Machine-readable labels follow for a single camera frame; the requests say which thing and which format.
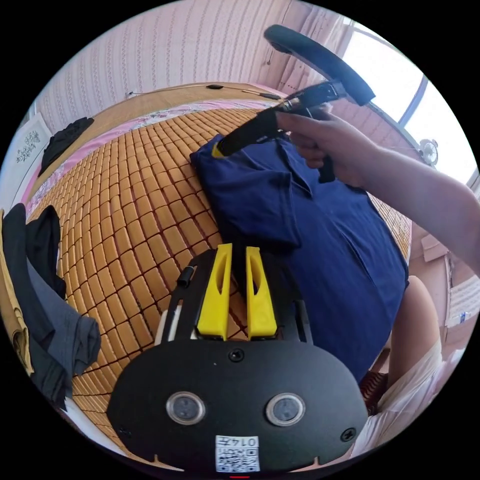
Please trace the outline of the person's right hand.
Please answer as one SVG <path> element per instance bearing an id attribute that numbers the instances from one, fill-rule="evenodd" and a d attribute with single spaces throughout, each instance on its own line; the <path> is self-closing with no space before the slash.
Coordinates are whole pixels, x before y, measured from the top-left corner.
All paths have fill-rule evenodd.
<path id="1" fill-rule="evenodd" d="M 318 120 L 278 112 L 276 120 L 290 134 L 291 142 L 310 168 L 319 169 L 330 158 L 339 180 L 352 187 L 369 188 L 381 147 L 366 135 L 330 114 Z"/>

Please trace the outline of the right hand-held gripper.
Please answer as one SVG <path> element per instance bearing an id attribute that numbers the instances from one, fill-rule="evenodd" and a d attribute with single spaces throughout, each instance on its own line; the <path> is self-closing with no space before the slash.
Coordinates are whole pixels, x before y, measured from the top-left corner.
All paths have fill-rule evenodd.
<path id="1" fill-rule="evenodd" d="M 331 103 L 347 96 L 340 82 L 323 82 L 292 93 L 280 103 L 260 111 L 256 117 L 224 136 L 213 145 L 211 156 L 223 159 L 249 145 L 262 144 L 282 137 L 286 131 L 278 127 L 278 112 L 327 120 Z"/>

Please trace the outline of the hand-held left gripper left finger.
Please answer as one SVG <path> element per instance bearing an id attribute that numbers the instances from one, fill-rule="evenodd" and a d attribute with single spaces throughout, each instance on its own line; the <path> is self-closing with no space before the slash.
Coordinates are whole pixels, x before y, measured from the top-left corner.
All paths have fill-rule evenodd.
<path id="1" fill-rule="evenodd" d="M 232 252 L 232 244 L 225 243 L 218 245 L 214 253 L 196 325 L 202 337 L 227 339 Z"/>

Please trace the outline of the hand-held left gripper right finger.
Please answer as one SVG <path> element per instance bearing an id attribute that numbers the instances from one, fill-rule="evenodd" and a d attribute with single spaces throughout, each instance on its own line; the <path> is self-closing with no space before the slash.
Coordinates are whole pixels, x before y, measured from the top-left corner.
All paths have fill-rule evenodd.
<path id="1" fill-rule="evenodd" d="M 260 249 L 248 246 L 245 261 L 248 339 L 274 338 L 277 322 Z"/>

